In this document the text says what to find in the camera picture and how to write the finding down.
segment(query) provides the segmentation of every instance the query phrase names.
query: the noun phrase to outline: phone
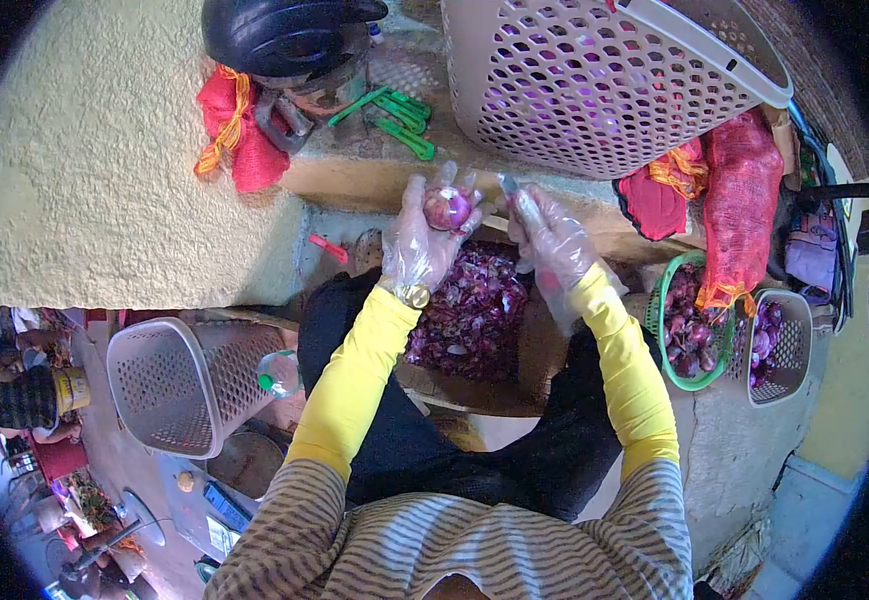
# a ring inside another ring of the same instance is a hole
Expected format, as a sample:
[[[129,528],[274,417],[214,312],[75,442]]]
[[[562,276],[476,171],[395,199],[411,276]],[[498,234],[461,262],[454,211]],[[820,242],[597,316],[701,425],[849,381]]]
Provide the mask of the phone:
[[[209,481],[204,486],[204,498],[211,503],[215,510],[221,513],[224,521],[237,533],[243,534],[251,522],[251,516],[247,510],[244,510],[241,505],[237,504],[229,497],[221,486],[218,486],[213,481]]]

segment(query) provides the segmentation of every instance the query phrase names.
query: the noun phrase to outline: wristwatch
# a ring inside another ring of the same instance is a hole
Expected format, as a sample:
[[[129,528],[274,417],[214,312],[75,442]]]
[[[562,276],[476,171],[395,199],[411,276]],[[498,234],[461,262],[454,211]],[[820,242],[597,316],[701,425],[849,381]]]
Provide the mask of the wristwatch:
[[[404,285],[383,274],[378,280],[378,287],[387,290],[405,306],[421,310],[431,300],[431,292],[427,285]]]

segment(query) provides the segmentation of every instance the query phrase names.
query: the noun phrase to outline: yellow sleeve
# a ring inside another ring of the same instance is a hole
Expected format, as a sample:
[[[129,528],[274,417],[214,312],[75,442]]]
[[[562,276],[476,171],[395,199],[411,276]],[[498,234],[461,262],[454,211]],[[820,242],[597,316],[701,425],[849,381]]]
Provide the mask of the yellow sleeve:
[[[378,412],[395,360],[420,316],[420,310],[405,306],[390,292],[379,287],[371,291],[355,325],[308,394],[284,462],[314,459],[334,467],[348,481],[351,461]]]
[[[595,334],[608,417],[624,458],[621,480],[645,462],[678,462],[677,433],[668,389],[641,335],[605,271],[595,264],[569,293],[574,308]]]

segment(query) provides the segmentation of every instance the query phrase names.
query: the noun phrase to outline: plastic bottle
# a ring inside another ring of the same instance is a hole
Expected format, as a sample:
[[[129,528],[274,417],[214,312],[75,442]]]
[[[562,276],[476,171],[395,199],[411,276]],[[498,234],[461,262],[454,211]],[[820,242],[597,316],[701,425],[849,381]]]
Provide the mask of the plastic bottle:
[[[292,396],[301,389],[301,373],[294,350],[272,352],[258,363],[258,385],[275,398]]]
[[[368,36],[376,46],[384,43],[384,34],[380,32],[380,24],[377,21],[370,21],[368,23]]]

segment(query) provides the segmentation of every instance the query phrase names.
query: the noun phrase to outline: transparent glove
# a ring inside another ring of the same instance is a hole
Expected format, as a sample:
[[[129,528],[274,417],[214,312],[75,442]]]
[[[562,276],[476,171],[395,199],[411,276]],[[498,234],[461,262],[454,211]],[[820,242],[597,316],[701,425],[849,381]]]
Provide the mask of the transparent glove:
[[[449,160],[435,176],[434,186],[450,186],[456,174],[457,165]],[[457,188],[475,204],[480,194],[473,189],[473,175],[468,174]],[[384,248],[381,273],[395,286],[426,285],[433,294],[448,276],[461,244],[481,224],[483,215],[474,206],[460,228],[440,232],[430,227],[422,210],[425,183],[425,178],[418,174],[407,181],[401,212],[381,236]]]
[[[584,226],[538,186],[519,189],[510,210],[515,218],[507,233],[518,244],[518,272],[543,264],[545,272],[570,290],[599,259]]]

